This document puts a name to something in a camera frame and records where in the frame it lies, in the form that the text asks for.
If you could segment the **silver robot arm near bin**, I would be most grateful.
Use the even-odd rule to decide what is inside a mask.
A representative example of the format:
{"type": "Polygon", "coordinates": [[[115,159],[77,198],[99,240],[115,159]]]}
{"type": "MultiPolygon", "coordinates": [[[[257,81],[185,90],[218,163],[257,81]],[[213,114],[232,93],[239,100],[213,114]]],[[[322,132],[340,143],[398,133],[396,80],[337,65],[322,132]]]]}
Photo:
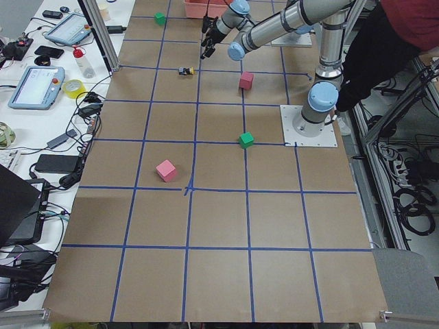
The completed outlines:
{"type": "Polygon", "coordinates": [[[342,18],[335,26],[344,29],[349,10],[355,4],[355,1],[290,1],[280,12],[255,23],[247,1],[232,1],[220,17],[203,19],[202,33],[205,38],[201,43],[203,51],[200,58],[211,57],[215,46],[233,29],[238,31],[238,35],[229,44],[228,56],[234,61],[240,61],[247,53],[302,27],[317,23],[327,27],[329,19],[334,19],[338,14],[342,18]]]}

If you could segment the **black gripper near bin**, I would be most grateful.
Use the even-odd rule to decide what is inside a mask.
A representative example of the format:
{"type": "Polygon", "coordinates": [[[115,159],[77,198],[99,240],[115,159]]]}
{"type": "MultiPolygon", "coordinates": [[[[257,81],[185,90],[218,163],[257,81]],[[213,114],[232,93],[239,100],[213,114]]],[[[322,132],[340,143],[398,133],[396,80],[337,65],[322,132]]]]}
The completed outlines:
{"type": "Polygon", "coordinates": [[[217,19],[203,19],[202,33],[205,35],[201,43],[201,46],[204,47],[204,52],[200,58],[210,58],[215,52],[215,45],[225,39],[225,34],[218,29],[217,19]]]}

